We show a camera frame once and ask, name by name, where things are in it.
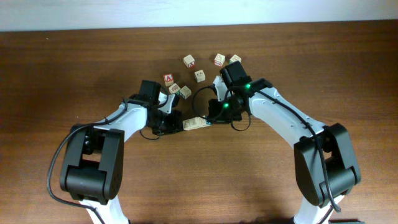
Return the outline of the wooden block orange letter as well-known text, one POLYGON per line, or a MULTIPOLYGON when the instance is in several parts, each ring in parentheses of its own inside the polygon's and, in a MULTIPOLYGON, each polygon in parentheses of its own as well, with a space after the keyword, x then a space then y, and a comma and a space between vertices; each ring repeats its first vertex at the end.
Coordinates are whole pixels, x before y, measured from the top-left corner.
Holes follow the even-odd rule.
POLYGON ((192 130, 196 126, 195 118, 186 119, 186 120, 183 121, 182 124, 183 124, 183 129, 185 131, 192 130))

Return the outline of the plain wooden block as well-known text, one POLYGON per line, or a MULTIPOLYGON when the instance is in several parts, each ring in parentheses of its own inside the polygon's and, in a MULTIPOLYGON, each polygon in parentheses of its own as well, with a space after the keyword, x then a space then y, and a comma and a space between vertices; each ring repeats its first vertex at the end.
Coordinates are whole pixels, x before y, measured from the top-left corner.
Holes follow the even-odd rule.
POLYGON ((196 128, 205 128, 211 126, 211 123, 209 121, 201 117, 196 117, 194 124, 196 128))

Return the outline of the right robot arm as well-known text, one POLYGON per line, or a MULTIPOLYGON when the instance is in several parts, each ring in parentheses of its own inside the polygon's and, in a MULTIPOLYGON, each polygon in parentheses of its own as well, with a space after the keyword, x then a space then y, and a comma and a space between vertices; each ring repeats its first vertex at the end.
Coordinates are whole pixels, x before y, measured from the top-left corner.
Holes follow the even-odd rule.
POLYGON ((317 121, 289 103, 264 78, 253 80, 241 62, 220 70, 211 89, 217 98, 209 102, 209 119, 232 123, 246 112, 279 134, 294 150, 295 179, 303 195, 290 223, 329 223, 344 196, 361 181, 348 130, 317 121))

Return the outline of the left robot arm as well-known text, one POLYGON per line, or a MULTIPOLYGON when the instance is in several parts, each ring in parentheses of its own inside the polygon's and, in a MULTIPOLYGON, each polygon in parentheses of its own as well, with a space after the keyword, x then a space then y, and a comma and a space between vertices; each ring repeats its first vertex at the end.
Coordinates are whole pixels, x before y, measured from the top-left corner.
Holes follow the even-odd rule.
POLYGON ((129 223, 118 199, 124 169, 124 145, 150 128, 151 141, 182 130, 179 97, 157 82, 144 80, 139 92, 122 100, 101 121, 74 125, 61 143, 65 148, 60 188, 70 205, 84 208, 93 223, 129 223))

